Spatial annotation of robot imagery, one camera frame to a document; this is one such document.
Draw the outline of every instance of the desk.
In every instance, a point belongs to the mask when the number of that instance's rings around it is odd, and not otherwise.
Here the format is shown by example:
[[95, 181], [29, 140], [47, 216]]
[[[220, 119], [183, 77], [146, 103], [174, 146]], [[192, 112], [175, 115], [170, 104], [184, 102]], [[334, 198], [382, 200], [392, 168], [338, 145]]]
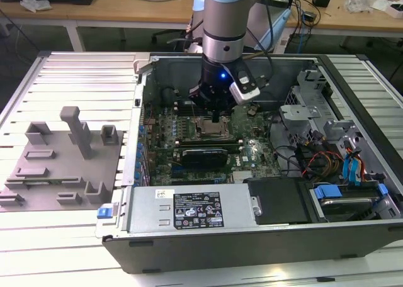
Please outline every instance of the desk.
[[[327, 8], [319, 8], [321, 21], [312, 29], [317, 35], [342, 35], [346, 37], [403, 37], [403, 20], [398, 20], [383, 11], [372, 13], [348, 13], [344, 9], [346, 0], [331, 0]], [[317, 13], [315, 8], [302, 1], [302, 9]], [[292, 16], [281, 36], [276, 53], [283, 53], [289, 36], [297, 24], [297, 9], [292, 7]]]
[[[403, 20], [393, 19], [384, 12], [349, 14], [344, 10], [345, 0], [332, 0], [322, 8], [321, 22], [312, 29], [313, 34], [361, 37], [403, 37]], [[31, 13], [18, 3], [0, 3], [0, 8], [15, 23], [22, 25], [64, 26], [74, 51], [84, 51], [78, 26], [116, 28], [185, 29], [192, 15], [193, 0], [175, 0], [150, 3], [139, 0], [94, 0], [92, 5], [52, 3], [53, 9]], [[310, 6], [303, 2], [305, 10]], [[275, 52], [283, 53], [288, 38], [297, 24], [296, 9]], [[0, 26], [8, 23], [0, 17]]]
[[[150, 3], [139, 0], [94, 0], [91, 5], [52, 3], [53, 9], [32, 13], [19, 3], [0, 3], [0, 8], [16, 24], [64, 26], [74, 51], [85, 51], [77, 27], [186, 29], [193, 0]], [[0, 25], [9, 23], [0, 17]], [[0, 33], [7, 30], [0, 28]]]

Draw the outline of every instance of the white paper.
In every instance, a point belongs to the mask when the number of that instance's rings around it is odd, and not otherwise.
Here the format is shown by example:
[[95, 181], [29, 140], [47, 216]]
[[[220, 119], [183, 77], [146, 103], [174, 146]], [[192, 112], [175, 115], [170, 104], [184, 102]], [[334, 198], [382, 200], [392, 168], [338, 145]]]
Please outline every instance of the white paper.
[[385, 11], [388, 6], [390, 6], [393, 2], [388, 0], [375, 0], [371, 4], [371, 8], [377, 9], [380, 11]]
[[174, 189], [156, 189], [156, 199], [172, 199], [174, 193]]
[[49, 10], [52, 9], [49, 1], [43, 0], [43, 1], [37, 1], [37, 0], [22, 0], [20, 1], [20, 5], [23, 6], [24, 8], [28, 9], [29, 11], [32, 11], [34, 13], [41, 10]]

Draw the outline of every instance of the motherboard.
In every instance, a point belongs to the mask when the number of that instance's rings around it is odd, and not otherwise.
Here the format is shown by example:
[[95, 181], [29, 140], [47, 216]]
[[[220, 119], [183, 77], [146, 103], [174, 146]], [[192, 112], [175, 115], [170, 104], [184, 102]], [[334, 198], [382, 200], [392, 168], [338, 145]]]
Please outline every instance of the motherboard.
[[144, 111], [151, 186], [242, 183], [280, 175], [268, 140], [272, 113], [237, 106], [218, 123], [195, 110], [183, 113], [178, 106]]

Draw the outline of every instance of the floor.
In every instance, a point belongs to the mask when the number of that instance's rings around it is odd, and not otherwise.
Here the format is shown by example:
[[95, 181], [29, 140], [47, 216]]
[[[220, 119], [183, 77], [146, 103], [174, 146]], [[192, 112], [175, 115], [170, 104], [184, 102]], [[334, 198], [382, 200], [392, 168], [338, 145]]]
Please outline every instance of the floor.
[[[40, 50], [72, 51], [72, 47], [63, 27], [23, 26], [23, 31]], [[173, 46], [166, 44], [179, 33], [163, 35], [156, 44], [151, 43], [151, 35], [158, 30], [127, 29], [127, 41], [120, 41], [117, 28], [80, 28], [87, 51], [172, 51]], [[398, 38], [362, 38], [353, 37], [346, 48], [341, 48], [341, 37], [312, 35], [307, 42], [302, 38], [302, 53], [326, 54], [364, 54], [380, 72], [389, 78], [403, 60], [403, 49], [397, 47]], [[299, 38], [294, 38], [286, 50], [297, 53]], [[14, 93], [18, 84], [35, 59], [35, 49], [26, 41], [16, 28], [10, 30], [10, 36], [0, 38], [0, 111]], [[396, 73], [392, 84], [403, 93], [403, 68]]]

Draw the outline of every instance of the robotic arm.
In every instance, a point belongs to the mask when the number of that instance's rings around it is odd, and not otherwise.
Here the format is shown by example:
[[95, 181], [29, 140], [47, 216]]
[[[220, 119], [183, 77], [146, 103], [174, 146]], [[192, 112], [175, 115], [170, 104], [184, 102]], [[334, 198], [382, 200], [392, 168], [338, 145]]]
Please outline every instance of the robotic arm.
[[256, 1], [205, 0], [201, 79], [190, 90], [190, 99], [211, 111], [213, 122], [222, 112], [260, 94], [242, 60], [249, 10]]

